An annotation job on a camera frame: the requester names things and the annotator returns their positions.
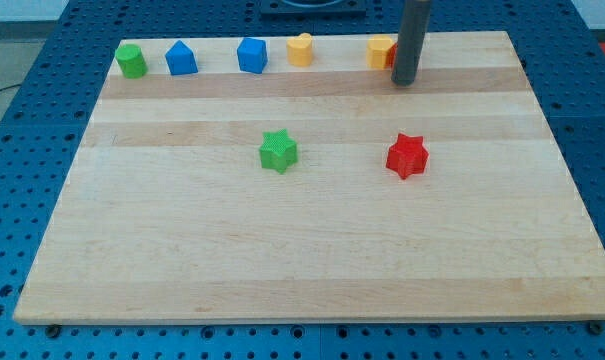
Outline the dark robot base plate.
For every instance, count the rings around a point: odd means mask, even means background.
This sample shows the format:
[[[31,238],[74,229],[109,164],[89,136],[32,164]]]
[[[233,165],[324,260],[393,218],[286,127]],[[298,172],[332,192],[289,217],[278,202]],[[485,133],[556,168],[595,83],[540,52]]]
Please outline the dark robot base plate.
[[[263,17],[364,16],[365,0],[260,0]]]

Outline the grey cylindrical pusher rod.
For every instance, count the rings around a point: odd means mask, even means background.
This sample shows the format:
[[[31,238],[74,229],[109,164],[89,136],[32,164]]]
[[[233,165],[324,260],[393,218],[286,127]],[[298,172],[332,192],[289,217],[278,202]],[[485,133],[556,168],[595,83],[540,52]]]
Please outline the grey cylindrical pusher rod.
[[[411,86],[416,79],[431,7],[431,0],[404,3],[391,74],[391,80],[398,86]]]

